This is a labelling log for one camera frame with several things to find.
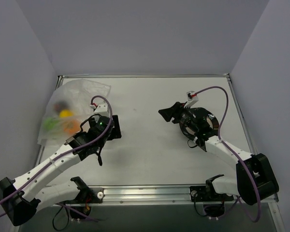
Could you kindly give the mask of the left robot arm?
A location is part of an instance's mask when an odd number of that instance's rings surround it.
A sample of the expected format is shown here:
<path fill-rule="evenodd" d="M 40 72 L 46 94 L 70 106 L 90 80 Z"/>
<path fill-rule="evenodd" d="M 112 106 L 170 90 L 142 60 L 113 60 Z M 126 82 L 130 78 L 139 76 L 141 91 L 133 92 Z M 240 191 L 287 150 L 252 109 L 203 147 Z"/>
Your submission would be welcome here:
<path fill-rule="evenodd" d="M 82 203 L 92 191 L 80 177 L 48 187 L 61 173 L 90 155 L 96 155 L 102 166 L 101 152 L 107 141 L 121 138 L 118 116 L 95 114 L 86 119 L 88 131 L 80 130 L 70 137 L 47 160 L 27 173 L 0 181 L 0 205 L 14 226 L 29 221 L 39 210 L 64 201 Z"/>

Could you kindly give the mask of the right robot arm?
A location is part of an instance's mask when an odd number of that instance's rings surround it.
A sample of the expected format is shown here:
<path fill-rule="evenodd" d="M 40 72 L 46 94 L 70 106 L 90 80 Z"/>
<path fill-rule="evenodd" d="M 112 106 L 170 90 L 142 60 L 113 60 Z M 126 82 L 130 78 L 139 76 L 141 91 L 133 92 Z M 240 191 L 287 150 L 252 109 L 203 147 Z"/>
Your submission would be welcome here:
<path fill-rule="evenodd" d="M 241 197 L 248 205 L 268 198 L 279 191 L 279 185 L 268 158 L 262 154 L 252 154 L 219 139 L 219 122 L 208 110 L 186 108 L 184 103 L 160 109 L 158 113 L 166 122 L 179 125 L 182 133 L 196 147 L 223 160 L 233 170 L 235 177 L 218 174 L 206 180 L 205 194 L 209 199 L 221 195 Z"/>

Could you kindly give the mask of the translucent plastic bag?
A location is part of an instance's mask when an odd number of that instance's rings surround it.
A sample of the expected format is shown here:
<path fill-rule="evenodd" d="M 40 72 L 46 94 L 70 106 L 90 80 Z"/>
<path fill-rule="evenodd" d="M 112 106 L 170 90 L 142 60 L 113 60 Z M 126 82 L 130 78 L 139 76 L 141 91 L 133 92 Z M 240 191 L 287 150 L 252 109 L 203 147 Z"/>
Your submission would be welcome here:
<path fill-rule="evenodd" d="M 47 117 L 57 118 L 59 123 L 51 131 L 45 131 L 41 123 L 38 144 L 41 145 L 46 140 L 60 142 L 72 136 L 63 131 L 63 122 L 72 119 L 76 119 L 80 123 L 83 122 L 93 114 L 93 110 L 90 107 L 92 97 L 101 95 L 107 98 L 110 92 L 110 85 L 86 79 L 72 80 L 60 86 L 51 96 L 42 118 L 42 123 Z M 59 113 L 53 109 L 54 103 L 58 101 L 66 101 L 69 104 L 69 110 L 73 112 L 73 116 L 59 118 Z"/>

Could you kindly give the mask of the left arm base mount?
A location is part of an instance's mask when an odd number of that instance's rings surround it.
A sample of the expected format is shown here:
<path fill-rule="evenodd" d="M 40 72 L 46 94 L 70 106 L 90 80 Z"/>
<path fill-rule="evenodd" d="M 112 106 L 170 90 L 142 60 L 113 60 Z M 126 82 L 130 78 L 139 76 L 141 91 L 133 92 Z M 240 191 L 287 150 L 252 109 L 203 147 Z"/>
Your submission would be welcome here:
<path fill-rule="evenodd" d="M 69 201 L 69 204 L 80 204 L 81 206 L 72 206 L 72 208 L 86 216 L 89 216 L 92 209 L 90 204 L 102 203 L 103 198 L 103 188 L 89 188 L 87 190 L 82 190 L 74 200 Z"/>

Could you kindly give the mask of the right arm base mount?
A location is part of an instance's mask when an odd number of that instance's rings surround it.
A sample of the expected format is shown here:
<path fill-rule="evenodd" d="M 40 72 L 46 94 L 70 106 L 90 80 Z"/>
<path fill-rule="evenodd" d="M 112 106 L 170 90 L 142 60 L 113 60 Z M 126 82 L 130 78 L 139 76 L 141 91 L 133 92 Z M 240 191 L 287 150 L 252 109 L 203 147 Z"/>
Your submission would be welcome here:
<path fill-rule="evenodd" d="M 190 199 L 198 216 L 216 218 L 226 213 L 226 202 L 232 202 L 233 196 L 227 194 L 210 193 L 205 185 L 190 186 Z M 197 209 L 197 203 L 203 203 L 202 212 Z"/>

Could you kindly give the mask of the orange fake fruit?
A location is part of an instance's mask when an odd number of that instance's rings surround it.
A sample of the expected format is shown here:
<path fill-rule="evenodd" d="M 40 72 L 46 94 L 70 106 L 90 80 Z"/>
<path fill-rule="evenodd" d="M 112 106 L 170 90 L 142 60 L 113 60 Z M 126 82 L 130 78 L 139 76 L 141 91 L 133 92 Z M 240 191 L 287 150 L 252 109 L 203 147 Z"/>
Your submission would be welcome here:
<path fill-rule="evenodd" d="M 80 130 L 80 122 L 76 119 L 67 120 L 63 122 L 63 131 L 66 134 L 73 135 Z"/>

